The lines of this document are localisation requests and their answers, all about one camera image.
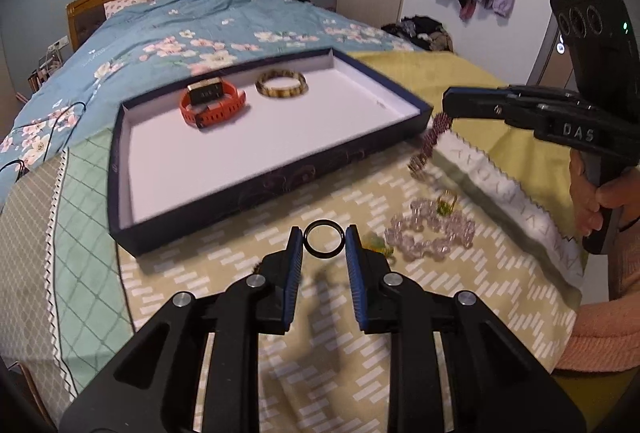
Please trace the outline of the pink sweater forearm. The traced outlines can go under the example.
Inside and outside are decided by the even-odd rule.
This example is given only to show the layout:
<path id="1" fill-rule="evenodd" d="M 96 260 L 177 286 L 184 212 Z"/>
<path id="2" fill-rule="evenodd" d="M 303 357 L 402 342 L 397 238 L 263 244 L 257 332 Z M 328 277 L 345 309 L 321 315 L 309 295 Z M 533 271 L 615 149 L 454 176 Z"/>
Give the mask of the pink sweater forearm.
<path id="1" fill-rule="evenodd" d="M 556 365 L 583 373 L 623 372 L 639 366 L 639 222 L 623 227 L 608 253 L 604 303 L 582 305 Z"/>

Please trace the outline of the person's right hand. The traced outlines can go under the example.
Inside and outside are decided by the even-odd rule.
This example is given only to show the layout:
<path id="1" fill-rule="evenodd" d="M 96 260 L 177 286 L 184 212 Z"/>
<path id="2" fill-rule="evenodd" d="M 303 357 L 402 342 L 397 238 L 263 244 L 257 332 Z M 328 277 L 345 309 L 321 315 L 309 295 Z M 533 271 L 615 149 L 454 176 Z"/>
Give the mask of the person's right hand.
<path id="1" fill-rule="evenodd" d="M 580 153 L 570 152 L 570 197 L 573 201 L 575 226 L 582 237 L 603 226 L 601 208 L 622 209 L 620 225 L 632 225 L 640 213 L 640 177 L 638 168 L 596 187 L 586 177 L 586 167 Z"/>

